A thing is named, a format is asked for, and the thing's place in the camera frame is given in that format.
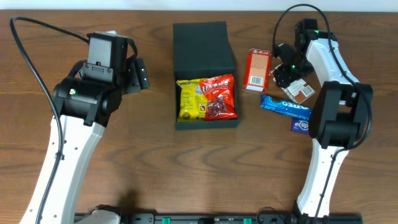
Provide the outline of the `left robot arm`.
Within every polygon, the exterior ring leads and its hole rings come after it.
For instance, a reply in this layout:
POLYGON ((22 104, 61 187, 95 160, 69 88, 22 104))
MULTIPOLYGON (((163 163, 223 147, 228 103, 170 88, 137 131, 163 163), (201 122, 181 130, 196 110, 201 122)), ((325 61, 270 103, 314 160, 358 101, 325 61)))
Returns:
POLYGON ((85 126, 83 120, 71 116, 60 118, 64 137, 63 154, 52 186, 39 212, 47 182, 50 180, 50 166, 56 160, 57 122, 52 120, 50 142, 34 194, 21 223, 35 223, 40 217, 41 223, 73 223, 75 208, 80 195, 83 179, 96 145, 102 138, 104 127, 100 124, 85 126))

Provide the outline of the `brown carton with barcode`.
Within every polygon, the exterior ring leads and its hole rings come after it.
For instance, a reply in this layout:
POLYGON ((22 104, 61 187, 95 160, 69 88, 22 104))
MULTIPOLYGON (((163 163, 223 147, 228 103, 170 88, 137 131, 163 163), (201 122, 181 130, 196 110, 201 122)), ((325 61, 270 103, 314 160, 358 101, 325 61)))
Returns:
POLYGON ((301 104, 314 95, 315 90, 302 78, 298 78, 294 65, 278 65, 271 70, 275 84, 295 103, 301 104))

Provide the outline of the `red Reeses candy bag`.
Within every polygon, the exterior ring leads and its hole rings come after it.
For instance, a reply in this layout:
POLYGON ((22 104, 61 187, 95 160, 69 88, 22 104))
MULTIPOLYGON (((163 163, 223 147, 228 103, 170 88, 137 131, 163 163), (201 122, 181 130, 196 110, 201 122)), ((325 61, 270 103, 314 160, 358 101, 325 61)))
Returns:
POLYGON ((238 117, 234 109, 232 73, 204 79, 200 82, 200 88, 208 100, 205 120, 226 120, 238 117))

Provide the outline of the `yellow snack bag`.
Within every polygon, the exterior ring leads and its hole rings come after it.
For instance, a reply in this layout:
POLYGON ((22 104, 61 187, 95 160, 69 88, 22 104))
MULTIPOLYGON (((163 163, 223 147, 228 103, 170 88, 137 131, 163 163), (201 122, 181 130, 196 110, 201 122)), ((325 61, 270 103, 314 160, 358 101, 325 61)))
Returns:
POLYGON ((208 100, 200 88, 200 82, 204 80, 204 78, 199 78, 176 81, 176 84, 181 90, 180 111, 177 117, 178 122, 183 123, 205 120, 208 100))

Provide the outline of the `orange carton with barcode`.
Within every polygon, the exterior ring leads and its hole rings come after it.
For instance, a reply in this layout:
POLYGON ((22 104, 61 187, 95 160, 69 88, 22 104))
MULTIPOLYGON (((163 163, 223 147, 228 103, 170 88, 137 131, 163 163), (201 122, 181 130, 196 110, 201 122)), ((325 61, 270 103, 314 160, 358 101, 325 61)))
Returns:
POLYGON ((271 52, 250 49, 246 61, 243 87, 247 90, 264 92, 267 90, 271 67, 271 52))

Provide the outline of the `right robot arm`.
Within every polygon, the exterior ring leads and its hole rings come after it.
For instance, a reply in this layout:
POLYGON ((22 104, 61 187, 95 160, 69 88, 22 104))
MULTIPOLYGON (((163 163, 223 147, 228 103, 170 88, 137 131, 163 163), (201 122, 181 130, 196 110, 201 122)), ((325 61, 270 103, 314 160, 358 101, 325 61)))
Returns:
POLYGON ((372 121, 371 85, 361 84, 349 71, 330 29, 320 30, 316 19, 295 26, 295 44, 273 46, 282 65, 274 70, 279 87, 315 72, 321 90, 309 118, 313 152, 304 187, 295 203, 298 223, 327 223, 330 197, 349 150, 367 137, 372 121))

